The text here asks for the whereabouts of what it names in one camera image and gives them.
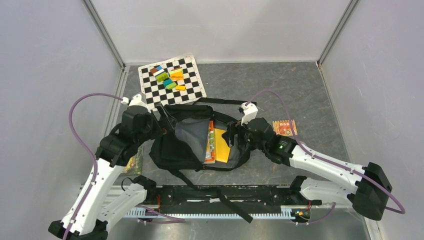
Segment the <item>yellow book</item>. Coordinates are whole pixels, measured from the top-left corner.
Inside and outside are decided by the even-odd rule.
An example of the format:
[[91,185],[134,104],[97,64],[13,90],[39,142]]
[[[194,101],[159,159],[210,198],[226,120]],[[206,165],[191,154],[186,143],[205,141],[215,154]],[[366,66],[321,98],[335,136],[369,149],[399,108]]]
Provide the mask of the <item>yellow book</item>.
[[214,129],[215,160],[221,163],[228,162],[231,151],[231,148],[222,136],[225,132],[223,129]]

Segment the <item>black student backpack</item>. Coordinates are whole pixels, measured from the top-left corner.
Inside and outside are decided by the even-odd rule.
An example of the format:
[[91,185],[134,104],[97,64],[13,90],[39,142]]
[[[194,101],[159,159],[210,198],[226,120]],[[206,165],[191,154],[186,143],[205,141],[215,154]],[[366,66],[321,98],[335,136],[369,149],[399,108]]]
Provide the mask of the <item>black student backpack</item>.
[[[227,100],[221,98],[201,97],[192,104],[164,105],[168,113],[174,118],[174,131],[165,133],[154,140],[150,149],[150,157],[155,165],[169,171],[181,179],[189,187],[194,185],[181,171],[182,170],[211,170],[229,172],[241,167],[251,156],[254,150],[249,144],[237,143],[237,134],[234,136],[234,145],[230,147],[229,166],[207,166],[204,164],[208,138],[209,122],[213,121],[227,130],[227,125],[240,121],[227,114],[215,111],[209,104],[241,105],[241,100]],[[239,207],[234,206],[230,200],[220,192],[217,193],[221,202],[232,209],[242,219],[251,223],[253,218]]]

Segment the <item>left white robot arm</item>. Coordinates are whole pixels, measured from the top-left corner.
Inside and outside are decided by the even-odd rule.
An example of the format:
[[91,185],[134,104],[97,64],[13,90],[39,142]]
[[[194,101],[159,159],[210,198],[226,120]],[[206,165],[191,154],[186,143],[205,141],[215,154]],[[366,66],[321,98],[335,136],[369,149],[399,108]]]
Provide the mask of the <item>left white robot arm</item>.
[[51,222],[48,232],[61,240],[105,240],[115,224],[138,203],[153,203],[157,190],[136,181],[112,203],[103,203],[139,147],[155,140],[175,127],[172,119],[160,106],[160,118],[146,106],[131,105],[122,114],[121,121],[99,143],[90,174],[73,206],[61,219]]

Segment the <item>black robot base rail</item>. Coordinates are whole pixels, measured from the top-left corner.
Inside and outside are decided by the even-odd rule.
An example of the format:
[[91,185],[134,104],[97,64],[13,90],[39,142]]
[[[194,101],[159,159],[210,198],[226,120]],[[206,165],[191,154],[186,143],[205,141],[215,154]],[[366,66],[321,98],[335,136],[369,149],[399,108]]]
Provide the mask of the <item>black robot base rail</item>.
[[288,185],[158,185],[147,193],[144,206],[164,214],[232,214],[221,193],[248,214],[276,214],[282,206],[320,206],[321,200],[307,200],[299,189]]

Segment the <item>orange treehouse story book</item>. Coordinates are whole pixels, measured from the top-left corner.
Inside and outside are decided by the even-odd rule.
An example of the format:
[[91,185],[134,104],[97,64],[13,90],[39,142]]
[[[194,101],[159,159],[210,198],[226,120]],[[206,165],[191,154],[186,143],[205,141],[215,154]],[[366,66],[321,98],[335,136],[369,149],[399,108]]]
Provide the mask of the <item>orange treehouse story book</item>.
[[204,164],[215,163],[215,131],[214,121],[210,120],[208,124],[207,143]]

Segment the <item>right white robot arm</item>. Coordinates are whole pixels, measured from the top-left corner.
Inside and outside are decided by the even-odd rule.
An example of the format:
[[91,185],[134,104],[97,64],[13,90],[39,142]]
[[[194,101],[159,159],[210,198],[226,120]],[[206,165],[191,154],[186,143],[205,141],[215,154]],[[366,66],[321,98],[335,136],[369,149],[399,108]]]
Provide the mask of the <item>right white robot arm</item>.
[[276,134],[264,118],[247,124],[231,123],[222,134],[228,146],[240,145],[260,150],[273,163],[308,171],[324,181],[297,177],[289,189],[295,204],[306,200],[352,206],[360,215],[380,221],[388,209],[392,185],[383,168],[373,162],[363,166],[321,154],[291,137]]

